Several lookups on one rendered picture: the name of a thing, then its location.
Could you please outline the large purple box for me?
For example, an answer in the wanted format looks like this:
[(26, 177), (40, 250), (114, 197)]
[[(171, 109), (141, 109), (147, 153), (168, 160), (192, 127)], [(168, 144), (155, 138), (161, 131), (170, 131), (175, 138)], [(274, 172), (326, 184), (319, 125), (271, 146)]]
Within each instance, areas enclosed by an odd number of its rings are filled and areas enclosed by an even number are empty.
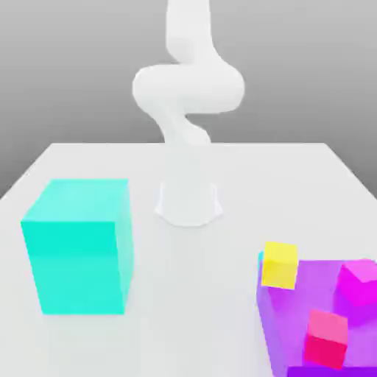
[[(341, 261), (300, 261), (295, 289), (257, 285), (256, 300), (273, 377), (377, 377), (377, 303), (353, 305), (337, 288)], [(306, 329), (312, 309), (348, 319), (342, 369), (306, 362)]]

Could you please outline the small magenta cube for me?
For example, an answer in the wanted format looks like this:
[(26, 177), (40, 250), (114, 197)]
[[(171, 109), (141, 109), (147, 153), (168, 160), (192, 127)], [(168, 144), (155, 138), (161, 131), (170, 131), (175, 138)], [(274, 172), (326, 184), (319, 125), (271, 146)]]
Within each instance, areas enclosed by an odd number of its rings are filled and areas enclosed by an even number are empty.
[(377, 304), (377, 262), (367, 258), (344, 261), (337, 287), (355, 306)]

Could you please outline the large turquoise box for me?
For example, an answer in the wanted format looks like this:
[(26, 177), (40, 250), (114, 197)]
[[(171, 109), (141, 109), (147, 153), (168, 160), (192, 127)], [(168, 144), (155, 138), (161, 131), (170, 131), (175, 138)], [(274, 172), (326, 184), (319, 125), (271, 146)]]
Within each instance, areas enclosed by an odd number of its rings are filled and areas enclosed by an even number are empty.
[(133, 276), (126, 179), (53, 179), (21, 229), (43, 314), (123, 314)]

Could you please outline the small yellow cube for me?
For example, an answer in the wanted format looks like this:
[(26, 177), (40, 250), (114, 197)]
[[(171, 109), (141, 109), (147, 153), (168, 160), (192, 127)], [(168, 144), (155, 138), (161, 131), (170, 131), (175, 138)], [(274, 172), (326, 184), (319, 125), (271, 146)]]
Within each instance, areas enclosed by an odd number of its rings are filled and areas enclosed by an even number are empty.
[(296, 284), (298, 253), (296, 244), (266, 242), (261, 285), (293, 290)]

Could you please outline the small pink cube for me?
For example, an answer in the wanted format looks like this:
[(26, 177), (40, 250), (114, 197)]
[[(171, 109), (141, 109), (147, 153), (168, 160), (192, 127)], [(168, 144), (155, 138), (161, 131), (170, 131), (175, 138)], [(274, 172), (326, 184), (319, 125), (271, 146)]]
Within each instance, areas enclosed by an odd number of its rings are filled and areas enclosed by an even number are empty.
[(344, 364), (347, 349), (347, 317), (312, 309), (306, 329), (304, 361), (340, 370)]

